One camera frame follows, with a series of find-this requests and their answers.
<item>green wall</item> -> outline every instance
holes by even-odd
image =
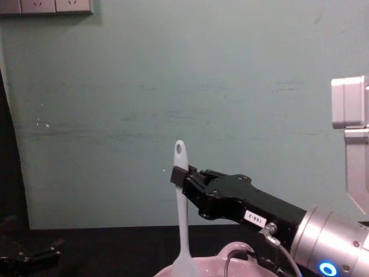
[[[362,219],[345,194],[330,80],[365,74],[357,1],[98,1],[92,16],[1,20],[31,226],[176,224],[183,139],[302,208]],[[190,211],[192,224],[207,224]]]

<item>wall outlet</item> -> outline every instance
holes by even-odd
[[[22,13],[56,13],[55,0],[21,0]]]
[[[55,0],[57,13],[93,13],[93,0]]]
[[[0,0],[0,14],[20,14],[20,0]]]

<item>pink bowl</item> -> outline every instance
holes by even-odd
[[[224,277],[224,266],[228,255],[234,250],[253,249],[244,242],[231,242],[217,256],[194,258],[200,277]],[[258,265],[256,259],[248,257],[248,261],[232,258],[228,267],[228,277],[277,277],[274,273]],[[173,277],[172,266],[164,268],[154,277]]]

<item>label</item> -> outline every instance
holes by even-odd
[[[259,216],[257,214],[254,214],[253,212],[250,211],[246,211],[245,215],[244,215],[245,220],[264,228],[265,224],[266,224],[266,219],[263,218],[262,216]]]

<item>white spatula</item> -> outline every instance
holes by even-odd
[[[182,169],[189,170],[185,143],[179,140],[174,148],[174,165]],[[180,252],[178,258],[172,266],[172,277],[200,277],[195,261],[192,259],[189,248],[189,222],[188,222],[188,202],[186,196],[182,194],[182,188],[176,187]]]

